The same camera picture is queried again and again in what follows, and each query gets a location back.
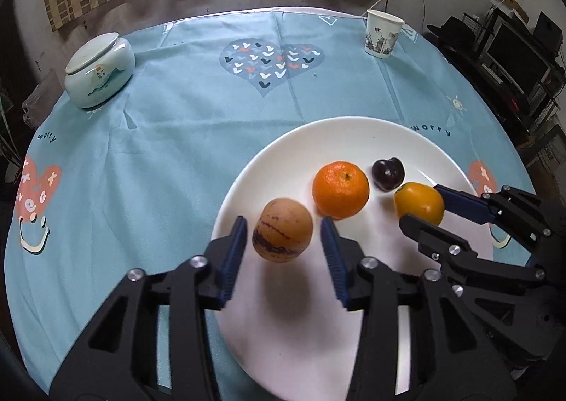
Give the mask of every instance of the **white paper cup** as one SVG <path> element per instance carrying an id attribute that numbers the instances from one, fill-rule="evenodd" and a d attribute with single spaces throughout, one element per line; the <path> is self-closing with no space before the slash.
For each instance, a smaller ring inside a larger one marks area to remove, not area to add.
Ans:
<path id="1" fill-rule="evenodd" d="M 397 37 L 405 21 L 400 17 L 376 10 L 367 10 L 366 42 L 367 54 L 388 58 L 393 52 Z"/>

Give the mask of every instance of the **blue tablecloth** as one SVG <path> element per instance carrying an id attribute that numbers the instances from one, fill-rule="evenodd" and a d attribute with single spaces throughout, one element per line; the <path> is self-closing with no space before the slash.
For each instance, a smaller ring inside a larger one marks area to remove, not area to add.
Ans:
<path id="1" fill-rule="evenodd" d="M 312 9 L 163 24 L 126 37 L 135 73 L 105 105 L 84 111 L 63 95 L 29 147 L 5 261 L 18 342 L 44 389 L 124 273 L 171 270 L 203 252 L 238 173 L 300 125 L 386 119 L 442 147 L 479 193 L 503 183 L 533 191 L 497 120 L 434 46 L 405 26 L 381 61 L 364 52 L 364 30 L 361 18 Z M 511 244 L 494 257 L 524 264 L 528 253 Z M 223 399 L 270 399 L 208 323 Z"/>

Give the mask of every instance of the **cup rim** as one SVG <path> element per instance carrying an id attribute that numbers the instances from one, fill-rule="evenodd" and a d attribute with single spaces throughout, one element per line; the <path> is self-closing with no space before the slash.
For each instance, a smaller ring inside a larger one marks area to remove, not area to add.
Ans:
<path id="1" fill-rule="evenodd" d="M 401 19 L 400 17 L 397 17 L 395 15 L 390 15 L 389 13 L 384 13 L 383 11 L 367 10 L 367 14 L 368 15 L 374 15 L 375 17 L 379 17 L 379 18 L 386 20 L 386 21 L 393 23 L 393 24 L 403 25 L 405 23 L 405 21 L 403 19 Z"/>

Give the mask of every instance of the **computer monitor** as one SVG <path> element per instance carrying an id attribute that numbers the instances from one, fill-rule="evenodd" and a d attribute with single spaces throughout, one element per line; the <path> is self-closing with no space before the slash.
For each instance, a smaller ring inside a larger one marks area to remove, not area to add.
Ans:
<path id="1" fill-rule="evenodd" d="M 543 81 L 548 65 L 513 30 L 502 24 L 486 54 L 523 94 L 529 95 Z"/>

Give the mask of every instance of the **plate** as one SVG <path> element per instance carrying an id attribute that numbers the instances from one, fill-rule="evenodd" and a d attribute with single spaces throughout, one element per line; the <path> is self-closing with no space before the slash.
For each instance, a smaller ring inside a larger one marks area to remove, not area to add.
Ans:
<path id="1" fill-rule="evenodd" d="M 320 221 L 311 196 L 316 172 L 343 160 L 370 178 L 378 159 L 399 158 L 405 181 L 437 183 L 475 194 L 464 172 L 420 134 L 384 120 L 340 117 L 288 132 L 272 142 L 232 184 L 214 224 L 212 238 L 226 236 L 237 215 L 249 224 L 248 243 L 233 299 L 216 313 L 220 332 L 240 366 L 265 389 L 287 401 L 343 401 L 352 376 L 362 313 L 345 311 L 336 299 L 320 242 Z M 399 229 L 393 193 L 370 179 L 370 199 L 360 213 L 336 223 L 341 236 L 357 240 L 368 256 L 390 268 L 420 275 L 438 264 L 417 251 Z M 313 215 L 309 247 L 297 259 L 275 264 L 251 243 L 265 204 L 289 197 Z M 441 227 L 467 239 L 479 257 L 492 259 L 489 227 L 446 213 Z M 397 392 L 409 388 L 408 310 L 399 308 Z"/>

